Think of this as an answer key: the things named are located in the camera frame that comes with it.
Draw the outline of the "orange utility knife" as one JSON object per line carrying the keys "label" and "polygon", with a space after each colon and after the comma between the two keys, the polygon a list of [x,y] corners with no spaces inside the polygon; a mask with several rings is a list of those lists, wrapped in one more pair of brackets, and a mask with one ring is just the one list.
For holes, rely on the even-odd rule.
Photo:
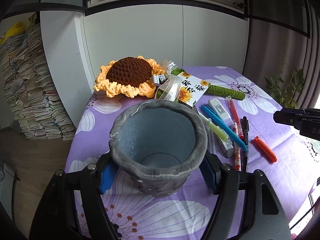
{"label": "orange utility knife", "polygon": [[256,136],[251,142],[267,157],[270,162],[276,163],[278,161],[276,154],[258,136]]}

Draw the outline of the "black marker pen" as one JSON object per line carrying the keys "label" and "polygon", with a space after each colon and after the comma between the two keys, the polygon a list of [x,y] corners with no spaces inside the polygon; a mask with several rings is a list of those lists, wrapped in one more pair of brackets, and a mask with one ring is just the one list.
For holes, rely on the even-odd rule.
{"label": "black marker pen", "polygon": [[247,172],[248,170],[248,159],[249,159],[249,123],[248,123],[248,119],[246,116],[243,116],[242,121],[241,121],[241,127],[242,127],[242,131],[244,134],[244,143],[247,147],[247,150],[245,151],[245,155],[244,155],[244,171]]}

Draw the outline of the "red gel pen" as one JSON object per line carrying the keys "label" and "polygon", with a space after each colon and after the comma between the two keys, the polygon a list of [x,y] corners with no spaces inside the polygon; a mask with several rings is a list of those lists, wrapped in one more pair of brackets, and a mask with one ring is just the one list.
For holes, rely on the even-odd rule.
{"label": "red gel pen", "polygon": [[226,103],[227,103],[227,106],[230,110],[230,113],[231,113],[231,117],[232,119],[236,122],[237,124],[237,128],[238,128],[238,136],[239,138],[244,141],[244,134],[243,134],[243,131],[242,131],[242,126],[240,124],[240,119],[238,117],[238,113],[236,111],[236,107],[234,105],[234,102],[233,102],[233,99],[231,98],[231,96],[227,96],[226,97]]}

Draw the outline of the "blue pen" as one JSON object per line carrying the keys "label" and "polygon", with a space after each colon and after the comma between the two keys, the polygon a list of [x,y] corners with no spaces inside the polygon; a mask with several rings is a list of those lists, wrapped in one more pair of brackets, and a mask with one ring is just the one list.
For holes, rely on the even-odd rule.
{"label": "blue pen", "polygon": [[247,151],[245,143],[209,107],[202,105],[201,108],[240,148]]}

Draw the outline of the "green highlighter pen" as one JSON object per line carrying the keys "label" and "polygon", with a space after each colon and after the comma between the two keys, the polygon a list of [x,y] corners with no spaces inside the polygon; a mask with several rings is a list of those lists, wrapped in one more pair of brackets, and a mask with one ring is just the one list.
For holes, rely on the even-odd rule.
{"label": "green highlighter pen", "polygon": [[203,114],[199,113],[202,121],[208,126],[208,128],[213,131],[222,141],[228,140],[228,135],[219,127],[212,123],[208,118],[206,118]]}

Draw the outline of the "grey felt pen holder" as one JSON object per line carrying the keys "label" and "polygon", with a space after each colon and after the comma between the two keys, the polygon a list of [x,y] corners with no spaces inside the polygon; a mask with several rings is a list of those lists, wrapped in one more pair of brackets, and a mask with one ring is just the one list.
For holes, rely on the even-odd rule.
{"label": "grey felt pen holder", "polygon": [[110,130],[113,161],[142,192],[166,197],[199,168],[207,133],[199,114],[167,100],[146,100],[127,108]]}

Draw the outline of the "red patterned pen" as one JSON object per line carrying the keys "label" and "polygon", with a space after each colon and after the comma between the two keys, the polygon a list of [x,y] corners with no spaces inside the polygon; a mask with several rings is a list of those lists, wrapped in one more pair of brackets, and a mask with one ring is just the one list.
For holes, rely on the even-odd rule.
{"label": "red patterned pen", "polygon": [[[238,137],[238,126],[237,126],[235,121],[233,121],[232,131]],[[236,142],[233,142],[233,145],[234,145],[234,168],[237,171],[241,171],[241,151],[240,151],[240,147],[236,144]]]}

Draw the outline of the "white eraser stick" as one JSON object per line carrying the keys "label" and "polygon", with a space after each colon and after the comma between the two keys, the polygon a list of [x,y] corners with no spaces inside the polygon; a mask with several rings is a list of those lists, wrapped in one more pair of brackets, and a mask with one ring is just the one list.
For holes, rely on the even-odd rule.
{"label": "white eraser stick", "polygon": [[219,136],[216,135],[216,139],[218,144],[220,145],[220,148],[222,150],[222,155],[225,158],[231,158],[234,156],[234,146],[231,139],[227,139],[226,141],[223,141]]}

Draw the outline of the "green potted plant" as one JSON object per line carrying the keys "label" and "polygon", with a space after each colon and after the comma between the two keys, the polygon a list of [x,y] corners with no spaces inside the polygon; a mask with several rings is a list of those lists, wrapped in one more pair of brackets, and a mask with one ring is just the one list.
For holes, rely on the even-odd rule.
{"label": "green potted plant", "polygon": [[297,109],[298,104],[294,99],[295,95],[301,93],[304,86],[302,69],[295,69],[290,73],[287,83],[279,77],[270,75],[265,78],[268,94],[284,108]]}

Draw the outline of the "grey curtain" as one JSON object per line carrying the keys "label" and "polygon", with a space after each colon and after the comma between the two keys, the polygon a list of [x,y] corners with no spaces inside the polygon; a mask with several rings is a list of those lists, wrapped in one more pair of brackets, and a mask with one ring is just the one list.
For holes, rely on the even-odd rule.
{"label": "grey curtain", "polygon": [[319,97],[319,15],[308,0],[249,0],[249,40],[243,75],[249,95],[241,102],[251,114],[273,113],[274,100],[265,78],[285,83],[295,69],[303,70],[304,86],[294,97],[298,108],[315,107]]}

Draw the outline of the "green crocheted flower stem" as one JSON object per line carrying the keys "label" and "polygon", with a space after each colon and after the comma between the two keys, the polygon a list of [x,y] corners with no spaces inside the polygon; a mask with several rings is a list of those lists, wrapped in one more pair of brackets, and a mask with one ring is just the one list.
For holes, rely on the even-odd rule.
{"label": "green crocheted flower stem", "polygon": [[231,98],[237,99],[237,100],[244,100],[245,98],[244,92],[233,90],[231,88],[218,86],[218,85],[212,85],[211,83],[205,93],[220,96],[223,98],[226,98],[227,96],[231,96]]}

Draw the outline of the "tall stack of books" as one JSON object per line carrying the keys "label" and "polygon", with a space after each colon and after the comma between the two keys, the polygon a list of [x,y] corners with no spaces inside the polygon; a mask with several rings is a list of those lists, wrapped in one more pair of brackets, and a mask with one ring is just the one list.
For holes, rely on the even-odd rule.
{"label": "tall stack of books", "polygon": [[72,140],[76,127],[58,95],[38,24],[1,45],[4,97],[28,139]]}

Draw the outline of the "translucent white ribbon bow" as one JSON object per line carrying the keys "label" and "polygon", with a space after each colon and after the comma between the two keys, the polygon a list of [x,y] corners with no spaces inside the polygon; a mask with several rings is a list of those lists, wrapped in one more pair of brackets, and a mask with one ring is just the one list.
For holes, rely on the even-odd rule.
{"label": "translucent white ribbon bow", "polygon": [[182,78],[179,76],[184,69],[179,68],[174,61],[163,60],[160,64],[164,74],[153,75],[152,84],[156,86],[154,99],[178,102]]}

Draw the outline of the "white cabinet with shelves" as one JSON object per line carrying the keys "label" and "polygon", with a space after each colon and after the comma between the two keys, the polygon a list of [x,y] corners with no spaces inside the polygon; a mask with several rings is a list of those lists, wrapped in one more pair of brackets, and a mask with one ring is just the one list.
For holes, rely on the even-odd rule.
{"label": "white cabinet with shelves", "polygon": [[200,0],[41,0],[48,67],[77,125],[101,65],[126,56],[172,60],[182,67],[242,72],[248,21],[236,9]]}

